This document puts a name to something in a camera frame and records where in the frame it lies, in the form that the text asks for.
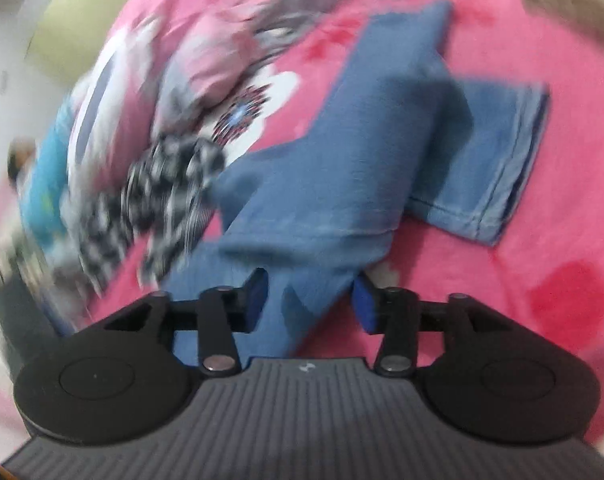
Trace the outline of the blue denim jeans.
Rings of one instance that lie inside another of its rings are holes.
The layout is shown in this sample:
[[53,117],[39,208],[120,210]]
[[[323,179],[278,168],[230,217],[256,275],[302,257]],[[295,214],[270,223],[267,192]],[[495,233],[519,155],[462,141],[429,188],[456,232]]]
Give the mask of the blue denim jeans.
[[176,299],[268,274],[242,360],[293,351],[404,214],[485,245],[517,207],[542,140],[544,84],[457,78],[439,54],[451,3],[373,16],[300,139],[240,156],[214,181],[221,236],[164,288]]

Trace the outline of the black white plaid shirt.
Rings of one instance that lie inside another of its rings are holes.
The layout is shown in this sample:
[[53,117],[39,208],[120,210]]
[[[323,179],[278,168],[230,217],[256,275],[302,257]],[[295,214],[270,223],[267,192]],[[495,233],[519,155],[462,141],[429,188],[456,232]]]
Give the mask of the black white plaid shirt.
[[108,289],[131,247],[149,237],[138,282],[165,278],[201,240],[214,207],[210,186],[225,169],[224,150],[202,136],[163,136],[129,168],[118,192],[102,192],[81,213],[79,260],[94,291]]

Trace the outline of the blue patterned pillow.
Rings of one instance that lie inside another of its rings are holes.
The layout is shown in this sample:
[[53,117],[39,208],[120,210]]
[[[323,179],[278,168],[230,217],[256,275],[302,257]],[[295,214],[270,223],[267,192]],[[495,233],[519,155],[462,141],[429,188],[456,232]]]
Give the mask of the blue patterned pillow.
[[67,151],[74,120],[73,101],[66,96],[38,148],[18,200],[22,225],[42,249],[66,233],[60,200],[67,187]]

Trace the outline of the pink white quilt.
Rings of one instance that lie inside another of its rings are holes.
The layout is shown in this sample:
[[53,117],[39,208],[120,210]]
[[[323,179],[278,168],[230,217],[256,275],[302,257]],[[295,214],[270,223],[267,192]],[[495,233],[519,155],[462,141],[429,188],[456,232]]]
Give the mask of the pink white quilt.
[[128,0],[73,90],[70,196],[117,188],[153,140],[188,131],[338,1]]

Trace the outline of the yellow green wardrobe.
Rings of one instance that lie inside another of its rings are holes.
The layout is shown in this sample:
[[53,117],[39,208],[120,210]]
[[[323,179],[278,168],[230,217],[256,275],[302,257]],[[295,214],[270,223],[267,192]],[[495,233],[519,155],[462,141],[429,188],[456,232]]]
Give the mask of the yellow green wardrobe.
[[26,51],[28,62],[70,87],[99,55],[127,0],[51,0]]

